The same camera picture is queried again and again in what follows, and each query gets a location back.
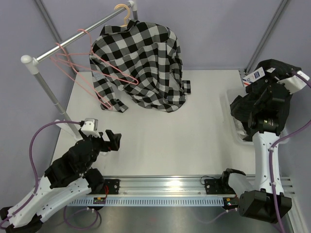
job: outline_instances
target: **shirt collar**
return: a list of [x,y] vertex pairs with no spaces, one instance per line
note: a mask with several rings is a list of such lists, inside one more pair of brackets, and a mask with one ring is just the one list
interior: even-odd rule
[[130,31],[131,28],[136,26],[136,24],[138,23],[139,23],[138,20],[130,19],[126,27],[105,25],[101,31],[101,35],[125,33]]

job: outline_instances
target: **white rod end cap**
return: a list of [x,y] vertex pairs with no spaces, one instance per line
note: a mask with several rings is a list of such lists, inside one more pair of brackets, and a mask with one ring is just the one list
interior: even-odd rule
[[29,55],[23,55],[20,58],[20,61],[27,67],[31,74],[35,75],[39,73],[39,70],[36,67],[36,65],[38,65],[38,61],[35,58]]
[[137,2],[136,0],[129,0],[129,3],[131,3],[131,7],[133,11],[137,11]]

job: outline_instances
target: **gray wall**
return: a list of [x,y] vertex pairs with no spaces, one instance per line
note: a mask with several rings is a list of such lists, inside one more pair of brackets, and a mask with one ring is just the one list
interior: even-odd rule
[[[29,143],[41,126],[60,117],[45,92],[20,62],[54,41],[32,0],[6,0],[0,7],[0,208],[16,204],[34,185]],[[63,105],[71,81],[46,60],[39,69]],[[35,141],[34,160],[42,175],[52,158],[59,129],[51,126]]]
[[[258,62],[275,58],[302,70],[311,77],[311,1],[292,0],[269,39]],[[294,94],[291,111],[286,122],[289,132],[306,124],[311,116],[311,90],[305,87]],[[280,162],[283,173],[294,183],[298,201],[309,230],[311,223],[311,127],[280,146]]]
[[[56,28],[67,38],[111,13],[126,0],[43,0]],[[138,0],[138,18],[169,27],[180,40],[184,69],[243,68],[280,0]],[[110,20],[122,25],[126,13]],[[93,39],[101,29],[94,30]],[[69,51],[89,51],[88,38]],[[89,65],[87,57],[74,61]]]

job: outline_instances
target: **shirt sleeve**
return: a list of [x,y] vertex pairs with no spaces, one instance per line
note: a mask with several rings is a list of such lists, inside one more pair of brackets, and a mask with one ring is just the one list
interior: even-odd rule
[[[92,60],[91,60],[91,69],[101,72],[99,67],[95,65],[94,62],[92,62]],[[103,74],[94,71],[92,71],[92,75],[93,75],[94,88],[99,94],[99,95],[96,94],[98,99],[100,99],[103,103],[108,102],[112,106],[112,111],[117,111],[120,113],[125,112],[128,109],[128,107],[122,101],[116,98],[116,94],[114,93],[113,87],[110,81],[107,79],[107,77],[104,76]],[[102,103],[101,108],[103,110],[108,109]]]

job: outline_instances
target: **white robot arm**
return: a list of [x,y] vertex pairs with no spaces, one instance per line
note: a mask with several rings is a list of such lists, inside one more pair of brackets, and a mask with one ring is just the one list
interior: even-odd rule
[[[281,63],[281,70],[288,66]],[[253,95],[239,102],[241,105],[247,104],[247,101],[260,94],[252,106],[247,124],[248,136],[255,147],[255,185],[253,187],[245,174],[237,170],[227,169],[222,176],[222,184],[232,188],[240,197],[241,216],[276,223],[292,207],[292,200],[284,196],[280,180],[277,144],[281,141],[279,136],[289,114],[292,93],[310,84],[309,77],[302,71],[292,69],[291,74],[292,77],[286,74],[289,78],[278,79],[278,82],[275,82],[274,75],[268,74],[270,79],[262,79],[257,86],[246,90],[248,93],[253,91]]]
[[[1,219],[10,222],[5,229],[7,233],[35,233],[53,214],[70,202],[102,190],[104,178],[91,165],[100,152],[119,149],[121,134],[106,130],[110,141],[104,141],[103,133],[97,132],[97,125],[98,120],[91,118],[81,122],[79,132],[83,140],[52,163],[40,180],[37,192],[34,193],[33,189],[15,206],[0,210]],[[15,213],[25,203],[26,206]]]

